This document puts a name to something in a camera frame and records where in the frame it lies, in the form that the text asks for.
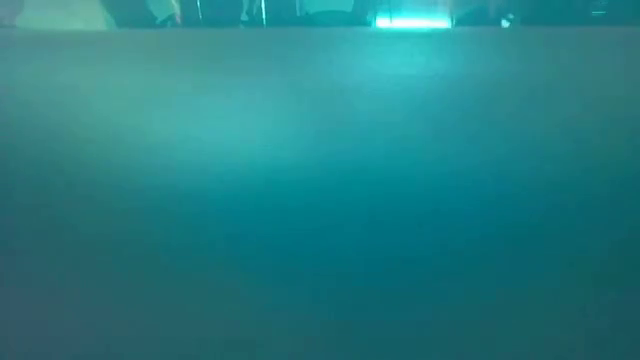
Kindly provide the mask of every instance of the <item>bright light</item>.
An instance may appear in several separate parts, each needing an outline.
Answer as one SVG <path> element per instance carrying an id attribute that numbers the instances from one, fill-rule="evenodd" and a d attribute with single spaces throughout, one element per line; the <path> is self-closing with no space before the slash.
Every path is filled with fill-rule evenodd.
<path id="1" fill-rule="evenodd" d="M 451 27 L 449 19 L 428 18 L 377 18 L 376 27 L 383 29 L 448 29 Z"/>

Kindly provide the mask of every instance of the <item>person's silhouette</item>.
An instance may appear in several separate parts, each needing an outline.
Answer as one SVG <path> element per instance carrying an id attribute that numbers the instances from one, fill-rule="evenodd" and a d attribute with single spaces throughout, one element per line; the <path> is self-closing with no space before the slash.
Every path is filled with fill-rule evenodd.
<path id="1" fill-rule="evenodd" d="M 118 28 L 149 29 L 158 27 L 158 18 L 147 0 L 100 0 Z"/>

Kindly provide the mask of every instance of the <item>blurry object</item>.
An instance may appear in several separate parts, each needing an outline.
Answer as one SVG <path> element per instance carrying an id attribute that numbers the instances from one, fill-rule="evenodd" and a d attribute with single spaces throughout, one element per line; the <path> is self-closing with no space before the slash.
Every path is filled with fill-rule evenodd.
<path id="1" fill-rule="evenodd" d="M 185 27 L 202 26 L 202 9 L 199 0 L 178 0 L 178 10 L 180 25 Z"/>
<path id="2" fill-rule="evenodd" d="M 488 6 L 476 6 L 456 18 L 456 26 L 499 26 L 501 19 Z"/>
<path id="3" fill-rule="evenodd" d="M 147 0 L 100 0 L 114 23 L 121 29 L 152 29 L 158 19 Z"/>
<path id="4" fill-rule="evenodd" d="M 23 10 L 24 0 L 0 0 L 0 28 L 15 27 Z"/>
<path id="5" fill-rule="evenodd" d="M 368 23 L 369 16 L 374 10 L 374 1 L 375 0 L 353 0 L 351 13 L 360 25 L 366 25 Z"/>
<path id="6" fill-rule="evenodd" d="M 240 26 L 244 2 L 242 0 L 180 0 L 183 26 L 236 27 Z"/>

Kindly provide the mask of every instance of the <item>person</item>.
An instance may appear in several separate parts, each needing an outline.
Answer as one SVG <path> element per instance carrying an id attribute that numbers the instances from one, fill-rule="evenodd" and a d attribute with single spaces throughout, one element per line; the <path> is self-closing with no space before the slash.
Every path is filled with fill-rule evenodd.
<path id="1" fill-rule="evenodd" d="M 0 28 L 13 28 L 24 10 L 24 0 L 0 0 Z"/>

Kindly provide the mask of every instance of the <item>glowing light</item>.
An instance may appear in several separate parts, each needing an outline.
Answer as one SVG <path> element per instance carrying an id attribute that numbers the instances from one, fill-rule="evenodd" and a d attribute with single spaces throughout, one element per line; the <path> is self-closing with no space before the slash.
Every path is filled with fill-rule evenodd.
<path id="1" fill-rule="evenodd" d="M 377 18 L 376 27 L 383 29 L 449 29 L 449 19 L 429 18 Z"/>

